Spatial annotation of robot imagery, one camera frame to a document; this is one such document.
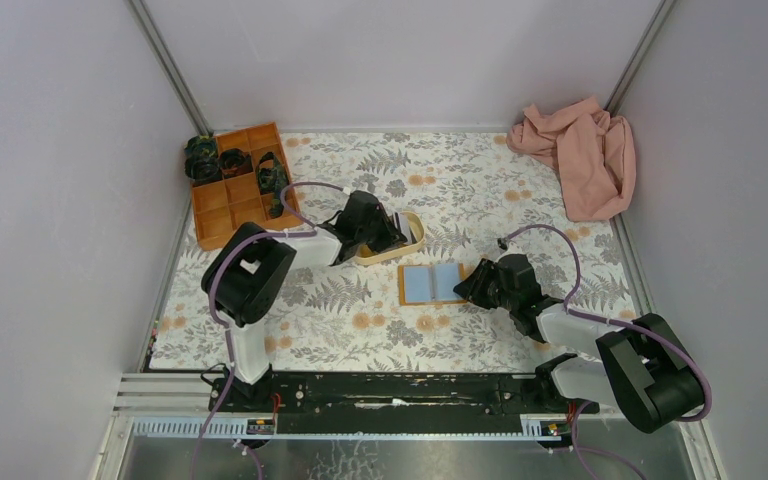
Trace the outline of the beige oval plastic tray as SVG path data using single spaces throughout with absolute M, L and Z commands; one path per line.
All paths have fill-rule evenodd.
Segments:
M 357 264 L 370 266 L 395 260 L 406 255 L 417 253 L 425 246 L 425 225 L 416 213 L 401 211 L 395 213 L 392 219 L 404 240 L 379 253 L 373 252 L 366 245 L 362 246 L 354 257 L 354 261 Z

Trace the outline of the yellow leather card holder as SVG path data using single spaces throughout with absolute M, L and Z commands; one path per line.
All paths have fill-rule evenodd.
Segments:
M 426 306 L 466 303 L 466 300 L 455 292 L 455 287 L 466 278 L 465 267 L 460 263 L 400 265 L 399 304 Z

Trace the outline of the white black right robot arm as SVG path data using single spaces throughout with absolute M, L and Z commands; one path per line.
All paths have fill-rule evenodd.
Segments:
M 453 291 L 477 307 L 507 312 L 530 339 L 567 348 L 526 383 L 525 399 L 546 411 L 590 401 L 652 433 L 710 409 L 709 383 L 657 314 L 624 322 L 574 310 L 543 292 L 523 254 L 482 260 Z

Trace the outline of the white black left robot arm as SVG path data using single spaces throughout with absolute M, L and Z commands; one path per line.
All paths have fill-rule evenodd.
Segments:
M 373 194 L 353 191 L 334 218 L 304 231 L 238 227 L 204 273 L 212 320 L 224 329 L 230 376 L 253 385 L 270 370 L 263 318 L 292 270 L 338 266 L 363 248 L 374 254 L 414 239 L 400 213 L 389 214 Z

